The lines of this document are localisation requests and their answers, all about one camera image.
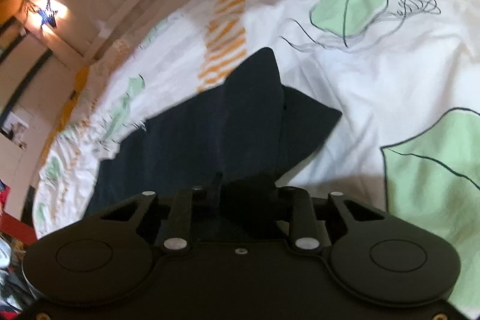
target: dark folded fabric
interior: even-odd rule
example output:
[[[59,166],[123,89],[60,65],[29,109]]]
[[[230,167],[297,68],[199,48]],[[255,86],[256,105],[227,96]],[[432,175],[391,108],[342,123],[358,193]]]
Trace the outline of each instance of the dark folded fabric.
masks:
[[[278,179],[317,150],[341,113],[282,86],[270,48],[225,80],[145,122],[100,163],[90,216],[146,190],[161,196],[264,174]]]

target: silver screw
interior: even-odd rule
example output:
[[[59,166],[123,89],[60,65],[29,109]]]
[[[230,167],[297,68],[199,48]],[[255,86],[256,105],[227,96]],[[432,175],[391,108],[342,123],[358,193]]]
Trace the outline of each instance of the silver screw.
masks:
[[[182,238],[169,238],[163,242],[165,248],[168,248],[172,251],[183,250],[187,247],[187,241]]]
[[[300,238],[295,241],[295,245],[301,250],[315,250],[320,247],[320,242],[315,238]]]
[[[237,248],[235,250],[235,253],[237,255],[246,255],[246,254],[248,254],[248,250],[246,248]]]

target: wall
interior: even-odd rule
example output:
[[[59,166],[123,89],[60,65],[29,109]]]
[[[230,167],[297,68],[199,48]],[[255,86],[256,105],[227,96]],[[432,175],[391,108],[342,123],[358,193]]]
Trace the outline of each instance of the wall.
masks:
[[[0,108],[5,106],[17,86],[47,48],[28,33],[0,64]],[[0,178],[11,191],[5,211],[20,219],[28,187],[38,177],[39,158],[53,130],[62,106],[73,91],[75,72],[51,55],[18,99],[13,112],[29,128],[21,150],[0,135]]]

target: bed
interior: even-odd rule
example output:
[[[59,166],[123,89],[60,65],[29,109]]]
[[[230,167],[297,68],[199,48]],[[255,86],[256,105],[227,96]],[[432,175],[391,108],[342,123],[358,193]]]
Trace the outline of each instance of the bed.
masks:
[[[349,193],[444,237],[462,258],[450,298],[480,315],[480,0],[191,0],[136,46],[124,37],[77,77],[34,199],[39,237],[78,221],[99,162],[177,103],[273,49],[281,81],[343,116],[285,174]]]

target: orange zigzag print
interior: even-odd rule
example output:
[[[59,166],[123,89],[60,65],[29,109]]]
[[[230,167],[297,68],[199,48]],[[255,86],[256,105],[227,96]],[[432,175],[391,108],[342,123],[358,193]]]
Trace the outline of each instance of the orange zigzag print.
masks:
[[[242,15],[245,0],[217,0],[212,19],[206,26],[205,61],[198,79],[198,91],[221,82],[247,57],[247,40]]]

